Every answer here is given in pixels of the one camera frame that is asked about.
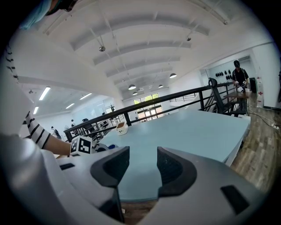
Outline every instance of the ceiling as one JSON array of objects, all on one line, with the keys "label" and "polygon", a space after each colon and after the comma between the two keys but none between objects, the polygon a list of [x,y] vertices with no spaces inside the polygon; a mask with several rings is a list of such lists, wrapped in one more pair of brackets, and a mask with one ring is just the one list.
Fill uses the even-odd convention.
[{"label": "ceiling", "polygon": [[[127,99],[139,88],[139,94],[148,93],[185,75],[182,58],[243,17],[236,2],[80,0],[69,13],[45,17],[36,30],[94,66]],[[177,77],[170,79],[171,73]],[[130,91],[132,83],[137,89]]]},{"label": "ceiling", "polygon": [[[52,113],[70,112],[75,107],[83,104],[90,98],[95,97],[94,94],[91,94],[89,97],[80,100],[80,98],[88,94],[88,92],[52,86],[44,99],[42,101],[39,101],[39,98],[45,90],[46,86],[26,83],[21,83],[20,86],[24,93],[32,101],[34,101],[34,107],[39,107],[36,116],[42,116]],[[66,107],[72,103],[74,103],[74,106],[66,109]]]}]

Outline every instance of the light blue tabletop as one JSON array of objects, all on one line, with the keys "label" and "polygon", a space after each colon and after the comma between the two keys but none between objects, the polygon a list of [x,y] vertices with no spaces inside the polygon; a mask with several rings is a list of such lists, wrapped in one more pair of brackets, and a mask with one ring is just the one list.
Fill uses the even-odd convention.
[{"label": "light blue tabletop", "polygon": [[223,162],[249,125],[248,120],[211,112],[181,110],[137,125],[118,136],[110,131],[101,143],[130,147],[130,165],[118,190],[122,201],[157,198],[162,186],[157,147],[167,147]]}]

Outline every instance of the person in black shirt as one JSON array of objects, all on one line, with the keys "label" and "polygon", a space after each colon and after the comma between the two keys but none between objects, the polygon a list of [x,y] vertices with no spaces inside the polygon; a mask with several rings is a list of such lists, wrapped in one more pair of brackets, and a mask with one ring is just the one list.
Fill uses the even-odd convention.
[{"label": "person in black shirt", "polygon": [[240,86],[242,86],[243,83],[245,84],[245,86],[247,86],[249,76],[248,76],[246,70],[244,70],[243,68],[240,68],[240,63],[238,60],[234,61],[234,66],[235,66],[235,70],[233,70],[233,72],[232,72],[233,84],[236,86],[237,82],[238,82],[238,84]]}]

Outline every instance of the black cap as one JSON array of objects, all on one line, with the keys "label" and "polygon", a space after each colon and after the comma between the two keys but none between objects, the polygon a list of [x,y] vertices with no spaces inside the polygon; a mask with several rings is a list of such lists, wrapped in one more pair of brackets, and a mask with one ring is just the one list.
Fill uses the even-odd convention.
[{"label": "black cap", "polygon": [[240,67],[240,63],[239,63],[239,61],[238,60],[235,60],[234,61],[234,66],[237,68],[237,67]]}]

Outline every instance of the black speaker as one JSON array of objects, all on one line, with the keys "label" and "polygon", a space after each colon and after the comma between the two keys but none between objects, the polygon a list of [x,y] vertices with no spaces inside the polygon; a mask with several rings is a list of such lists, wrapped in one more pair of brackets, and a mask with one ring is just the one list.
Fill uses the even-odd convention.
[{"label": "black speaker", "polygon": [[251,91],[253,93],[256,93],[256,80],[255,80],[255,78],[250,78],[250,85],[251,85]]}]

